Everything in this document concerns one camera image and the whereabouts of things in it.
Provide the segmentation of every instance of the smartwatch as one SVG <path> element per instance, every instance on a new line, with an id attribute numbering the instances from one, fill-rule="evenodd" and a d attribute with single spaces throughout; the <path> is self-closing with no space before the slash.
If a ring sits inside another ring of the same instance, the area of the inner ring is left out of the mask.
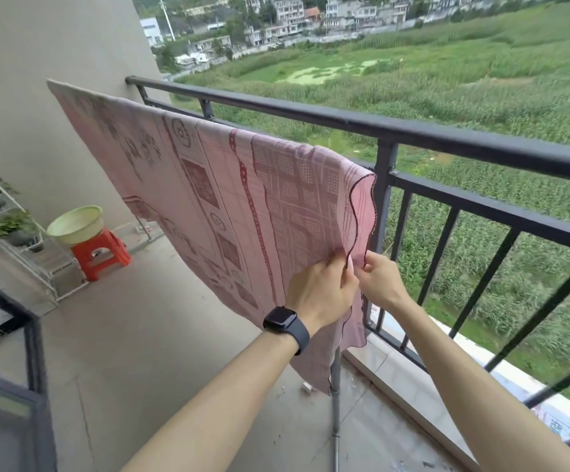
<path id="1" fill-rule="evenodd" d="M 284 306 L 277 306 L 263 320 L 263 328 L 274 333 L 289 333 L 298 341 L 298 352 L 301 354 L 309 344 L 309 332 L 298 318 L 296 311 Z"/>

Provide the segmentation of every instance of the watch face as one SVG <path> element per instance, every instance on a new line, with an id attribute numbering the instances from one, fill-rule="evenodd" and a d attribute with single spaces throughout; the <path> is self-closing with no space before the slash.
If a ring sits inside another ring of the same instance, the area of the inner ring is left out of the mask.
<path id="1" fill-rule="evenodd" d="M 287 328 L 296 318 L 296 313 L 286 308 L 273 309 L 266 320 L 280 328 Z"/>

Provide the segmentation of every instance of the balcony railing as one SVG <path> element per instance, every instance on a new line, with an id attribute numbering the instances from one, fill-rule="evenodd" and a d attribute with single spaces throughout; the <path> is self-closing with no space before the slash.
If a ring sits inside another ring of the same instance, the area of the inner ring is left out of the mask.
<path id="1" fill-rule="evenodd" d="M 213 122 L 234 126 L 250 131 L 256 129 L 238 126 L 223 119 L 218 119 L 213 112 L 211 102 L 227 104 L 236 108 L 255 110 L 281 118 L 293 119 L 314 125 L 362 134 L 377 139 L 377 157 L 374 165 L 354 160 L 358 164 L 373 170 L 377 182 L 373 189 L 373 199 L 377 211 L 377 223 L 371 237 L 369 249 L 381 252 L 388 219 L 393 188 L 404 191 L 399 209 L 398 222 L 391 247 L 390 258 L 399 260 L 401 240 L 409 216 L 413 195 L 430 198 L 449 206 L 447 220 L 438 239 L 429 269 L 418 295 L 417 303 L 423 305 L 430 290 L 436 270 L 445 251 L 447 242 L 454 229 L 461 211 L 503 224 L 509 228 L 497 253 L 486 268 L 475 290 L 461 310 L 455 324 L 449 332 L 454 337 L 463 323 L 469 318 L 480 296 L 493 279 L 501 263 L 515 244 L 522 232 L 544 238 L 550 242 L 570 248 L 570 223 L 554 219 L 519 207 L 507 205 L 498 200 L 486 198 L 466 190 L 448 187 L 422 177 L 404 174 L 396 170 L 398 148 L 400 144 L 453 154 L 455 156 L 488 162 L 522 170 L 537 172 L 570 180 L 570 146 L 542 142 L 526 138 L 501 134 L 470 131 L 449 126 L 439 126 L 419 121 L 404 121 L 373 114 L 311 106 L 298 102 L 270 99 L 237 92 L 225 92 L 206 87 L 188 86 L 155 81 L 139 77 L 128 77 L 126 83 L 139 90 L 143 102 L 148 106 L 179 112 L 188 116 L 208 119 Z M 170 104 L 156 101 L 147 95 L 145 88 L 153 88 L 188 96 L 199 100 L 202 112 L 179 109 Z M 549 299 L 533 314 L 516 334 L 486 364 L 485 369 L 492 371 L 513 349 L 532 333 L 556 307 L 570 294 L 570 277 L 565 280 Z M 379 335 L 391 347 L 397 349 L 413 363 L 425 370 L 421 358 L 407 348 L 408 338 L 396 338 L 382 329 L 385 312 L 381 310 L 376 324 L 369 320 L 369 305 L 366 307 L 366 325 L 368 331 Z M 529 408 L 535 407 L 546 399 L 570 386 L 570 374 L 555 384 L 525 400 Z"/>

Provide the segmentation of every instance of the grass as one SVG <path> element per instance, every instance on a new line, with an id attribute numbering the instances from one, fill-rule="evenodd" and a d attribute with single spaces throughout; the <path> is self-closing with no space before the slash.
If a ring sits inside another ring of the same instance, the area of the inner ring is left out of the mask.
<path id="1" fill-rule="evenodd" d="M 570 144 L 570 3 L 337 47 L 289 48 L 227 63 L 190 84 Z M 179 104 L 187 105 L 185 100 Z M 376 140 L 249 110 L 216 115 L 347 157 Z M 401 146 L 398 169 L 570 221 L 570 182 Z M 385 245 L 402 192 L 393 192 Z M 429 267 L 447 207 L 415 196 L 399 266 L 411 291 Z M 507 233 L 462 212 L 425 303 L 452 325 Z M 521 235 L 461 333 L 498 350 L 570 275 L 570 249 Z M 545 383 L 570 371 L 570 297 L 508 358 Z M 570 388 L 564 394 L 570 397 Z"/>

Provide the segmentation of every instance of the utility pole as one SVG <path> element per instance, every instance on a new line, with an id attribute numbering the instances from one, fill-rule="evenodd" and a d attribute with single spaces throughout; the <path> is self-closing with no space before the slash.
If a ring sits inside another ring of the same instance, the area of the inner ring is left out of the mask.
<path id="1" fill-rule="evenodd" d="M 169 23 L 169 16 L 167 16 L 167 8 L 165 7 L 163 0 L 160 0 L 160 7 L 163 8 L 163 13 L 165 14 L 165 19 L 167 20 L 167 27 L 169 28 L 169 32 L 171 33 L 171 39 L 175 41 L 175 35 L 173 34 L 171 23 Z"/>

